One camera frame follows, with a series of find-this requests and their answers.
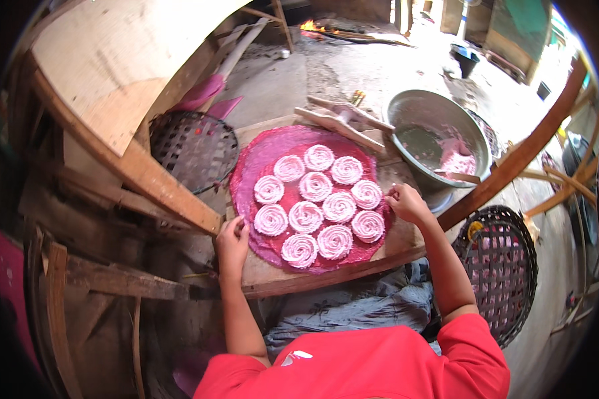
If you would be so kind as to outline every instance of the wooden table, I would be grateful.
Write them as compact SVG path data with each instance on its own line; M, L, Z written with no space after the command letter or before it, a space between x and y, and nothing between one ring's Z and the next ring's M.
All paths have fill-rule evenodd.
M320 113L327 113L327 111L320 110ZM259 133L293 124L311 126L301 116L288 115L237 129L236 135L240 147L245 148ZM368 130L364 133L386 146L385 153L373 154L377 158L377 182L382 190L387 192L393 183L408 183L419 190L407 164L403 161L390 138L384 137L379 130ZM235 216L231 196L227 194L227 219L233 219ZM242 290L244 290L247 298L262 298L290 292L307 291L378 273L419 259L424 254L423 238L417 227L412 223L396 219L386 234L383 246L375 252L370 261L348 264L338 270L323 273L322 275L287 272L269 264L249 250L244 265Z

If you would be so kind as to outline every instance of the flame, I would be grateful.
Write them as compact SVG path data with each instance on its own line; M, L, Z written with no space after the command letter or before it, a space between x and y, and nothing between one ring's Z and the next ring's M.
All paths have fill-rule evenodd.
M303 31L320 31L320 32L326 32L326 28L324 28L324 27L318 28L317 26L315 26L315 22L313 20L311 20L311 19L307 20L306 22L304 22L299 27Z

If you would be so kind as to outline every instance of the hand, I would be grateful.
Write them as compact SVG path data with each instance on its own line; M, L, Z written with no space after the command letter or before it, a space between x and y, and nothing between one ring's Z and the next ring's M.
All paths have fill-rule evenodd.
M215 240L215 250L220 263L220 283L238 283L242 281L242 267L247 259L248 232L244 216L225 221Z
M416 225L421 224L427 217L433 216L422 196L407 184L394 185L384 200L398 217Z

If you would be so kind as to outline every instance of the metal basin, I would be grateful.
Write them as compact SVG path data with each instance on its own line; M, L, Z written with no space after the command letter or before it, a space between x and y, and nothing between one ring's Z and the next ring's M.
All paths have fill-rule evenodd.
M384 104L383 118L395 127L393 142L411 166L431 211L441 211L456 188L475 186L443 178L432 171L439 168L441 158L436 140L458 133L475 156L475 175L483 180L490 174L493 159L488 140L473 118L454 101L427 90L406 90Z

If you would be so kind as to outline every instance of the blue fabric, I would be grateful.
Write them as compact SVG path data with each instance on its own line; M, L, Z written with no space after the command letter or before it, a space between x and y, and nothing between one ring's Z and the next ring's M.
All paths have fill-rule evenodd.
M431 315L432 284L428 259L399 267L375 282L349 282L291 294L282 305L280 322L264 341L277 356L305 333L408 326L418 333Z

